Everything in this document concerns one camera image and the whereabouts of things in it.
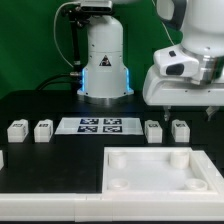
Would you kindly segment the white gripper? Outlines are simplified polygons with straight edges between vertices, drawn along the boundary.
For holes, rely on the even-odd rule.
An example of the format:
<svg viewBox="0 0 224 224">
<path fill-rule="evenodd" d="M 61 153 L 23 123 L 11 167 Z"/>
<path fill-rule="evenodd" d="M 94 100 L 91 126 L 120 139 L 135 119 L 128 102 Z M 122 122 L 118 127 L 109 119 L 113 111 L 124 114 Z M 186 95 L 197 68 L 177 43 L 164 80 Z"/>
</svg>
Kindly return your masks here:
<svg viewBox="0 0 224 224">
<path fill-rule="evenodd" d="M 143 99 L 147 105 L 164 106 L 164 120 L 170 119 L 171 106 L 209 106 L 207 120 L 224 106 L 224 71 L 220 78 L 208 85 L 195 85 L 184 78 L 161 76 L 152 66 L 143 86 Z"/>
</svg>

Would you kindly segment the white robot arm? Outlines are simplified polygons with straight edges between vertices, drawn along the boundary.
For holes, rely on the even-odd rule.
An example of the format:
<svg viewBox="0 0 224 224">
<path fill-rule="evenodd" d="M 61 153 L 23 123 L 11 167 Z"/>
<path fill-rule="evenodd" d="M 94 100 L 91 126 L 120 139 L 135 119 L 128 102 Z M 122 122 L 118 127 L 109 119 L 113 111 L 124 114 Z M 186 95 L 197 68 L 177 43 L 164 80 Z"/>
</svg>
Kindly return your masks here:
<svg viewBox="0 0 224 224">
<path fill-rule="evenodd" d="M 87 16 L 88 62 L 79 91 L 94 101 L 131 94 L 123 64 L 123 27 L 112 16 L 113 0 L 81 0 Z M 157 50 L 144 85 L 150 106 L 224 106 L 224 0 L 155 0 L 165 26 L 182 33 L 180 43 Z"/>
</svg>

